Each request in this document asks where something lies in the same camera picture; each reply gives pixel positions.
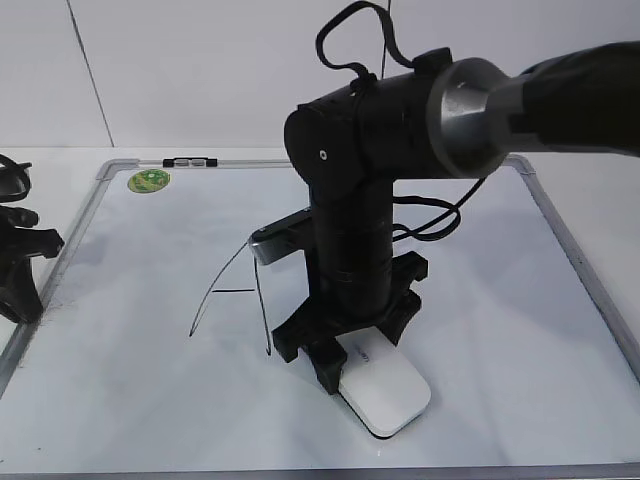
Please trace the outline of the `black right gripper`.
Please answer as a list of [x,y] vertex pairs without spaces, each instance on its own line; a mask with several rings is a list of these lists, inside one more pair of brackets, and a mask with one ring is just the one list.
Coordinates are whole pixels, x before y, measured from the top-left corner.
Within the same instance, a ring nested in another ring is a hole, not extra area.
[[329,395],[338,392],[346,351],[338,337],[372,327],[397,346],[422,302],[411,284],[428,276],[428,261],[415,252],[392,259],[380,284],[367,278],[363,289],[321,287],[273,330],[277,352],[287,362],[304,351],[318,382]]

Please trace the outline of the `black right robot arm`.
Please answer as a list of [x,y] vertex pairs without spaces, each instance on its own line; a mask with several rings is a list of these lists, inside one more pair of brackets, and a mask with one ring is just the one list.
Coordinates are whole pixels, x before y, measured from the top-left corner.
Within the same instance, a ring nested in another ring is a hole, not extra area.
[[365,78],[289,115],[289,159],[309,188],[308,209],[272,226],[306,256],[309,296],[274,330],[286,361],[310,357],[325,390],[338,389],[347,353],[340,335],[376,327],[397,342],[419,311],[419,254],[395,255],[398,180],[474,179],[513,152],[639,152],[639,45],[594,47],[516,77],[448,49],[409,71]]

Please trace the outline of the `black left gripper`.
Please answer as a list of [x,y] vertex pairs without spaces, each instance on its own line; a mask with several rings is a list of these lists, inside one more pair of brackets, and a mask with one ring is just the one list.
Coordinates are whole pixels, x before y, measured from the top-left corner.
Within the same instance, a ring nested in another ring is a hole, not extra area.
[[35,229],[38,222],[33,210],[1,207],[1,256],[24,258],[1,266],[1,315],[15,324],[35,324],[43,313],[29,257],[55,258],[65,245],[55,229]]

